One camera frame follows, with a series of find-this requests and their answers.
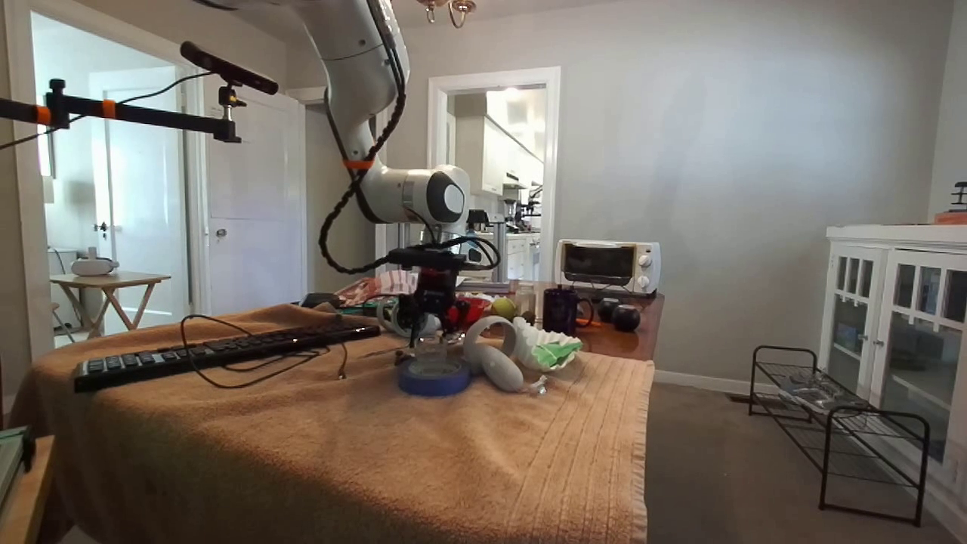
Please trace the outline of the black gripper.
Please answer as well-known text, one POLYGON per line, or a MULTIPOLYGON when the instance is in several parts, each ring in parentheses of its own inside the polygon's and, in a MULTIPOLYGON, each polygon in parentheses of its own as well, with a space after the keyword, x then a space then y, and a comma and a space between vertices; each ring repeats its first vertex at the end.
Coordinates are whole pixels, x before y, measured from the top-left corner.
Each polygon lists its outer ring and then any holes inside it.
POLYGON ((411 245, 386 255, 392 266, 416 276, 415 292, 403 301, 406 326, 411 339, 435 328, 443 333, 443 307, 458 300, 461 271, 491 271, 502 263, 502 255, 488 240, 453 240, 437 245, 411 245))

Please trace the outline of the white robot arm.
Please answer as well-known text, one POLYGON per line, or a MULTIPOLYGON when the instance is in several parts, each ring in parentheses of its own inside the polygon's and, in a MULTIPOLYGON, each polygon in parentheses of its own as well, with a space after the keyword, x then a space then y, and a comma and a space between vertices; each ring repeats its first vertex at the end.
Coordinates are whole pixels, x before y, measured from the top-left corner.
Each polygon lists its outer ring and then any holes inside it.
POLYGON ((456 276, 468 270, 458 245, 468 213, 468 175, 458 165, 386 165, 382 151, 408 104, 408 48, 392 0, 201 0, 236 13, 248 2, 291 13, 314 48, 326 88, 322 116, 349 173, 349 190, 322 219, 316 234, 319 257, 345 271, 363 276, 382 266, 416 271, 408 297, 411 333, 430 324, 450 326, 456 316, 456 276), (329 251, 329 234, 349 202, 357 202, 372 224, 419 224, 430 241, 392 248, 383 257, 349 266, 329 251))

